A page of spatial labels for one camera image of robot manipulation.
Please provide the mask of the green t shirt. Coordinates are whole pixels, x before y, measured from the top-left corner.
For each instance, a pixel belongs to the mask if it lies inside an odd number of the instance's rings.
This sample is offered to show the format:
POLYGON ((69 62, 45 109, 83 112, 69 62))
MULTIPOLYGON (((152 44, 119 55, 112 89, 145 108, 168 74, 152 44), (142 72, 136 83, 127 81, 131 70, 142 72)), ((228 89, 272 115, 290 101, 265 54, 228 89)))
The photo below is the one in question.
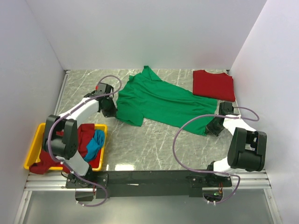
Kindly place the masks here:
POLYGON ((124 123, 142 126, 144 119, 150 119, 197 135, 205 135, 217 108, 217 100, 163 81, 149 66, 129 76, 116 104, 116 117, 124 123))

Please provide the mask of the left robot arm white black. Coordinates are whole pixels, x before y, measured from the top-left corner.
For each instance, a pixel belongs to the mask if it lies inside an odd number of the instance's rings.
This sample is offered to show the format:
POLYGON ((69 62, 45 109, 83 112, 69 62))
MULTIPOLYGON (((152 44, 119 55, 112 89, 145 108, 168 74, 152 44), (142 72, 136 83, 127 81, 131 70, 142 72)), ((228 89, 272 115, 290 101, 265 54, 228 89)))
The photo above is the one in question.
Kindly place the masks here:
POLYGON ((77 182, 87 188, 93 183, 91 166, 78 152, 78 128, 92 114, 101 112, 104 117, 116 116, 116 106, 109 96, 84 98, 69 111, 46 119, 42 149, 55 162, 65 165, 77 175, 77 182))

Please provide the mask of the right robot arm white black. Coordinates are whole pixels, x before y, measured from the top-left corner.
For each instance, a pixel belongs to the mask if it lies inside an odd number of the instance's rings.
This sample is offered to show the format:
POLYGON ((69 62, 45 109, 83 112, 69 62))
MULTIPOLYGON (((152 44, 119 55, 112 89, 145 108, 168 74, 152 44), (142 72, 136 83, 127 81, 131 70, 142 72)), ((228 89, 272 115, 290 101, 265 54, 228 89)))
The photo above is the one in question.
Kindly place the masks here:
POLYGON ((205 174, 205 181, 210 186, 216 186, 226 173, 261 171, 265 164, 266 133, 250 127, 240 115, 213 118, 206 126, 206 133, 218 136, 224 129, 232 134, 232 140, 227 156, 207 167, 210 172, 205 174))

